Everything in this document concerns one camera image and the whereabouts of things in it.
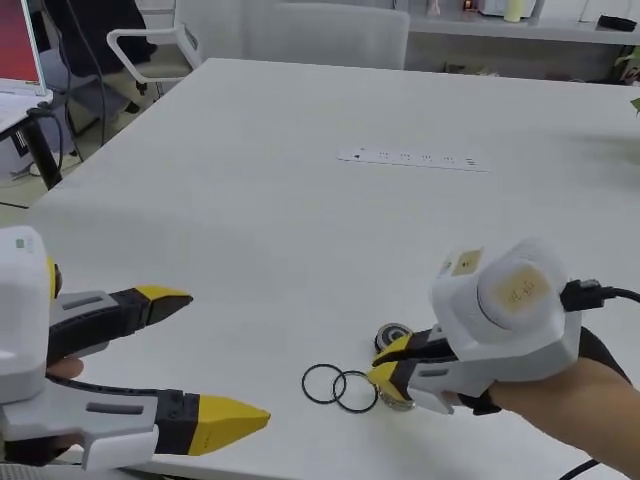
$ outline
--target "white chair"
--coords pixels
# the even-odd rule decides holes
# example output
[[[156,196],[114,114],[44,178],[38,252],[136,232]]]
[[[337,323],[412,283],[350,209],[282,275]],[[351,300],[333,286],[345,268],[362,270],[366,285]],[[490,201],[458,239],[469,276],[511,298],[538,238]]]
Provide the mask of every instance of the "white chair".
[[[206,32],[211,28],[207,10],[213,2],[215,0],[177,0],[173,27],[117,29],[107,35],[107,43],[139,83],[179,82],[207,58],[202,39],[206,39]],[[158,51],[149,62],[133,65],[118,45],[120,37],[156,40]]]
[[[254,22],[246,55],[255,60],[403,70],[410,18],[396,10],[279,3]]]

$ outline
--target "white power strip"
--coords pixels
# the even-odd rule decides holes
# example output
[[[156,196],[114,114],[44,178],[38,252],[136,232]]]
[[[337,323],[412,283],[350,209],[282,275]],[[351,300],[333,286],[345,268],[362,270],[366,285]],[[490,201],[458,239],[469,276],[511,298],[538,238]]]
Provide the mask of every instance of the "white power strip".
[[[372,148],[353,148],[338,153],[338,160],[345,162],[380,163],[406,167],[441,168],[467,172],[490,173],[490,170],[472,157],[440,155],[425,152],[393,151]]]

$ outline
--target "metal bearing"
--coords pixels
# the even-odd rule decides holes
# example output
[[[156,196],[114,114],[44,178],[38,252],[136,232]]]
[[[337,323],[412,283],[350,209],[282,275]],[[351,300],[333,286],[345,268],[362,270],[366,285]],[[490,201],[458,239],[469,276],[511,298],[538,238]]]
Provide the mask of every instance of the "metal bearing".
[[[411,333],[413,333],[413,331],[401,323],[387,323],[386,325],[383,325],[378,330],[378,334],[374,340],[376,353],[380,353],[382,350],[387,348],[394,342],[394,340]]]

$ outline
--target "shelf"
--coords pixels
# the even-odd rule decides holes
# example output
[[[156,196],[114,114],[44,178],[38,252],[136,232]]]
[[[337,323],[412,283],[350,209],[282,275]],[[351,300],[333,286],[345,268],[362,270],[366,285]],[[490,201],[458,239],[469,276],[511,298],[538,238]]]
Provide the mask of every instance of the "shelf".
[[[618,32],[595,23],[524,19],[505,22],[500,17],[485,17],[474,12],[443,12],[439,16],[411,15],[411,31],[476,37],[524,38],[560,42],[640,45],[640,31]]]

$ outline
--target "rubber o-ring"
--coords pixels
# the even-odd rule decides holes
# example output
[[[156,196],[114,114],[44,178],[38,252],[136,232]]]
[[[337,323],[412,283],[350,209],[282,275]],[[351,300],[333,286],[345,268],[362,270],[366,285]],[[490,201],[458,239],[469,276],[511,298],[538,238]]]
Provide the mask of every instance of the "rubber o-ring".
[[[372,384],[371,382],[371,386],[373,387],[373,391],[375,393],[375,397],[373,398],[373,402],[371,402],[371,405],[362,408],[362,409],[355,409],[355,408],[351,408],[351,407],[347,407],[344,403],[342,403],[340,401],[340,399],[343,397],[344,395],[344,391],[346,390],[346,385],[347,385],[347,377],[350,375],[355,375],[358,377],[364,377],[365,379],[367,379],[367,381],[369,381],[369,379],[367,378],[367,374],[364,372],[361,372],[360,370],[347,370],[346,372],[340,372],[340,375],[338,375],[335,380],[333,381],[333,398],[335,398],[335,401],[338,405],[340,405],[340,407],[343,410],[346,410],[349,413],[367,413],[369,410],[371,410],[373,407],[376,406],[376,403],[378,403],[378,398],[380,397],[380,394],[378,393],[378,389],[376,388],[376,386],[374,384]],[[342,395],[338,395],[336,393],[336,386],[338,385],[338,380],[342,379],[343,380],[343,385],[345,386],[344,390],[342,391]]]
[[[307,390],[307,385],[306,385],[307,375],[309,375],[309,373],[311,373],[312,371],[316,370],[317,368],[329,368],[331,370],[334,370],[334,371],[338,372],[338,376],[336,377],[336,379],[342,378],[342,380],[343,380],[343,382],[342,382],[342,392],[340,392],[339,395],[336,393],[336,383],[337,382],[336,382],[336,380],[334,380],[333,381],[333,398],[332,399],[330,399],[330,400],[319,400],[319,399],[311,396],[311,394]],[[307,397],[313,403],[317,403],[318,405],[331,405],[332,403],[339,402],[340,399],[342,398],[342,396],[347,391],[347,379],[343,375],[344,374],[342,373],[342,370],[340,370],[335,365],[331,365],[330,363],[316,363],[315,365],[310,366],[307,369],[307,371],[304,372],[304,375],[302,375],[302,393],[304,393],[305,397]]]

